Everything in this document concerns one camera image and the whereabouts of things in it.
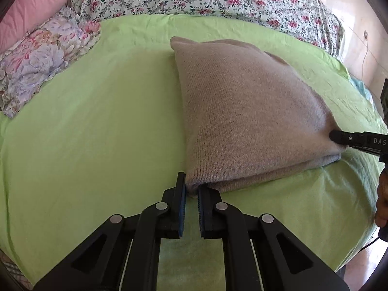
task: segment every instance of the beige sweater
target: beige sweater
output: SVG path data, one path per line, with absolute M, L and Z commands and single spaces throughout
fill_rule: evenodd
M 220 191 L 340 159 L 323 99 L 283 59 L 237 40 L 173 37 L 186 130 L 186 184 Z

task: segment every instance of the floral pillow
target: floral pillow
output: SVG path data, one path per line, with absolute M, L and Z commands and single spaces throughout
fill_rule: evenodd
M 63 7 L 0 55 L 0 108 L 13 118 L 43 82 L 86 54 L 100 38 L 100 23 Z

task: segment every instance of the pink fabric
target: pink fabric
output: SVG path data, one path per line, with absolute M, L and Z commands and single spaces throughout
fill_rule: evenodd
M 57 13 L 66 0 L 15 0 L 0 22 L 0 54 Z

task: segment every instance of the floor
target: floor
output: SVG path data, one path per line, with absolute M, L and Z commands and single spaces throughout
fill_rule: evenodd
M 364 81 L 379 100 L 388 77 L 388 34 L 366 0 L 322 0 L 342 21 L 345 29 L 342 62 L 350 74 Z M 372 274 L 388 243 L 377 240 L 357 254 L 346 267 L 350 291 L 359 291 Z
M 378 17 L 366 0 L 322 1 L 345 28 L 344 65 L 380 97 L 388 77 L 388 34 Z

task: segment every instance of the wrinkled green fabric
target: wrinkled green fabric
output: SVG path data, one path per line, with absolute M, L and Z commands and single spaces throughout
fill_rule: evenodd
M 346 131 L 385 133 L 346 68 L 323 50 L 256 24 L 186 15 L 102 22 L 96 46 L 1 121 L 0 248 L 36 283 L 110 215 L 160 200 L 185 169 L 182 102 L 170 38 L 251 42 L 285 59 Z M 369 238 L 377 157 L 342 160 L 222 194 L 243 213 L 272 213 L 331 268 Z M 163 240 L 159 290 L 224 290 L 222 244 L 200 238 L 188 198 L 184 237 Z

